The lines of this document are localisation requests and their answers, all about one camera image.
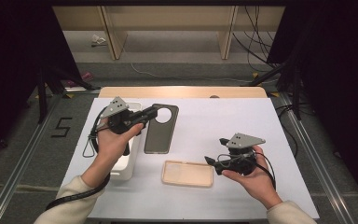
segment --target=floor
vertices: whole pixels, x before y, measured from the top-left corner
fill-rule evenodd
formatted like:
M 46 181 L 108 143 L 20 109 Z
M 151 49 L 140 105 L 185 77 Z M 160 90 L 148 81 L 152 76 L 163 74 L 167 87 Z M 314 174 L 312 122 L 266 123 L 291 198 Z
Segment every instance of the floor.
M 214 32 L 130 32 L 125 51 L 115 61 L 106 46 L 91 46 L 95 44 L 93 35 L 105 38 L 99 31 L 65 32 L 79 70 L 91 72 L 94 79 L 89 83 L 96 86 L 238 86 L 269 69 L 257 58 L 249 56 L 235 39 L 229 58 L 222 60 Z M 261 34 L 267 45 L 272 42 L 270 35 L 273 37 L 274 34 Z M 244 33 L 237 33 L 236 37 L 244 46 L 249 46 L 249 38 Z M 265 56 L 259 44 L 253 43 L 251 50 L 261 58 Z M 263 83 L 262 87 L 274 93 L 275 82 L 276 77 Z M 97 93 L 80 92 L 64 98 L 51 96 L 48 102 L 53 113 L 49 114 L 49 122 L 43 127 L 35 122 L 38 119 L 37 93 L 30 97 L 27 108 L 7 136 L 8 147 L 0 148 L 0 195 L 6 190 L 5 186 L 10 185 L 8 180 L 17 181 L 17 187 L 7 192 L 10 200 L 0 204 L 0 223 L 33 223 L 54 198 L 65 167 L 72 159 L 73 150 L 66 148 L 76 145 L 88 114 L 87 108 Z M 281 92 L 279 97 L 270 95 L 270 99 L 275 107 L 288 105 L 290 93 Z M 345 164 L 334 154 L 334 146 L 309 105 L 301 108 L 301 116 L 302 120 L 296 121 L 291 112 L 283 114 L 282 126 L 288 131 L 287 139 L 294 153 L 297 150 L 298 167 L 320 213 L 317 223 L 358 223 L 358 186 Z M 60 134 L 56 130 L 60 121 L 70 125 L 71 132 L 65 138 L 51 138 Z M 44 135 L 34 136 L 37 129 Z M 308 138 L 301 137 L 304 132 Z M 36 146 L 36 150 L 31 150 L 31 145 Z M 23 158 L 24 151 L 30 152 L 29 160 Z M 13 171 L 18 170 L 21 171 L 18 179 L 12 178 Z M 336 205 L 337 199 L 343 203 Z M 99 222 L 88 220 L 87 223 Z

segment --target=gray carpet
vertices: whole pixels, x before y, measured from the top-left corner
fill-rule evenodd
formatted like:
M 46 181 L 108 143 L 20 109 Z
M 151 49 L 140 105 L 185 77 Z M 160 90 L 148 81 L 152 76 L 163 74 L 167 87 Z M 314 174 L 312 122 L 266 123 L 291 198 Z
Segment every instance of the gray carpet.
M 169 77 L 199 77 L 192 79 L 152 77 L 147 74 L 135 72 L 129 63 L 104 64 L 80 63 L 79 70 L 91 71 L 94 79 L 90 82 L 95 86 L 239 86 L 243 82 L 234 80 L 217 80 L 219 78 L 233 78 L 252 80 L 245 75 L 244 70 L 250 68 L 243 64 L 148 64 L 137 63 L 136 68 L 143 72 L 157 76 Z M 259 69 L 268 69 L 264 65 Z M 267 84 L 266 89 L 273 89 L 273 82 Z M 30 108 L 24 108 L 16 125 L 7 136 L 8 147 L 0 149 L 0 189 L 14 169 L 21 153 L 26 148 L 38 120 L 38 103 L 34 93 L 30 99 Z M 72 159 L 76 143 L 83 128 L 85 118 L 89 113 L 90 105 L 97 94 L 76 94 L 73 98 L 62 98 L 52 114 L 43 137 L 30 161 L 21 182 L 7 207 L 0 223 L 33 223 L 36 217 L 44 211 L 45 206 L 53 200 L 63 176 Z M 275 107 L 282 105 L 281 99 L 271 98 Z M 322 157 L 335 184 L 343 195 L 355 223 L 358 223 L 358 186 L 353 181 L 342 160 L 334 156 L 334 146 L 324 131 L 317 116 L 312 114 L 308 105 L 301 108 L 303 125 L 306 127 L 312 143 Z M 64 130 L 56 130 L 61 118 L 62 122 L 70 127 L 66 137 L 54 138 L 52 135 L 63 134 Z M 318 223 L 338 223 L 336 213 L 331 206 L 324 189 L 315 174 L 310 160 L 304 151 L 295 130 L 287 115 L 282 116 L 282 125 L 289 133 L 295 136 L 298 143 L 296 161 L 312 200 L 317 206 L 321 219 Z M 295 141 L 287 134 L 287 139 L 293 151 Z

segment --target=person's right hand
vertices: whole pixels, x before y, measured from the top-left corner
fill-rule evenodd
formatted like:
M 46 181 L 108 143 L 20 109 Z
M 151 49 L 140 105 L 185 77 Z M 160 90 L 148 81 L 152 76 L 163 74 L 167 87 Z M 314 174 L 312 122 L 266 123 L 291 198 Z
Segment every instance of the person's right hand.
M 263 154 L 263 149 L 261 147 L 253 146 L 253 149 L 256 153 Z M 268 169 L 266 159 L 262 155 L 256 155 L 256 162 Z M 240 175 L 230 170 L 224 170 L 222 174 L 240 183 L 252 197 L 264 204 L 267 209 L 282 202 L 278 193 L 273 188 L 269 176 L 258 167 L 256 167 L 249 175 Z

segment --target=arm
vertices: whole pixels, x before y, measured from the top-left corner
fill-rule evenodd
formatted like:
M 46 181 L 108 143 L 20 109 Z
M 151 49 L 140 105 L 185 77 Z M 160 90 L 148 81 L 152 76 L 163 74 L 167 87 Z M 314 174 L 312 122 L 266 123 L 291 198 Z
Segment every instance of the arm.
M 68 185 L 63 186 L 59 190 L 57 198 L 85 192 L 101 185 L 123 154 L 127 143 L 143 127 L 142 123 L 134 125 L 123 134 L 115 134 L 109 130 L 98 132 L 100 151 L 94 162 L 83 175 L 76 176 Z M 102 194 L 103 190 L 87 198 L 55 206 L 40 215 L 35 223 L 83 223 Z
M 263 154 L 263 149 L 254 146 L 256 153 Z M 266 160 L 257 156 L 256 161 L 268 169 Z M 256 167 L 249 175 L 240 175 L 236 172 L 224 170 L 222 174 L 240 183 L 248 193 L 260 201 L 267 209 L 267 218 L 270 223 L 315 223 L 315 221 L 302 211 L 293 202 L 282 202 L 282 199 L 272 186 L 269 176 Z

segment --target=table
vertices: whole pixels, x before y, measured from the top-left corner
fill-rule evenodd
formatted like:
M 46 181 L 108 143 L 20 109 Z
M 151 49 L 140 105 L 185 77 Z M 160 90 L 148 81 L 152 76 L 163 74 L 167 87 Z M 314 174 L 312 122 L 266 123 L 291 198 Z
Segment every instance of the table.
M 143 98 L 128 98 L 134 94 Z M 145 107 L 153 103 L 178 105 L 179 115 L 170 152 L 164 155 L 144 154 L 142 146 L 147 134 L 144 129 L 132 178 L 111 181 L 89 218 L 124 221 L 244 221 L 266 218 L 266 210 L 260 202 L 238 183 L 223 176 L 213 174 L 213 185 L 208 189 L 170 186 L 161 182 L 163 162 L 204 162 L 204 156 L 216 158 L 220 153 L 227 153 L 218 139 L 230 138 L 235 132 L 266 139 L 262 148 L 274 168 L 277 191 L 284 200 L 290 199 L 299 204 L 311 217 L 319 217 L 272 103 L 261 88 L 105 88 L 101 91 L 101 98 L 95 99 L 85 127 L 93 123 L 100 109 L 116 95 L 126 102 L 140 102 Z M 221 98 L 207 99 L 211 95 Z M 63 185 L 74 175 L 80 175 L 93 161 L 93 158 L 81 157 L 89 131 L 85 128 L 80 136 Z

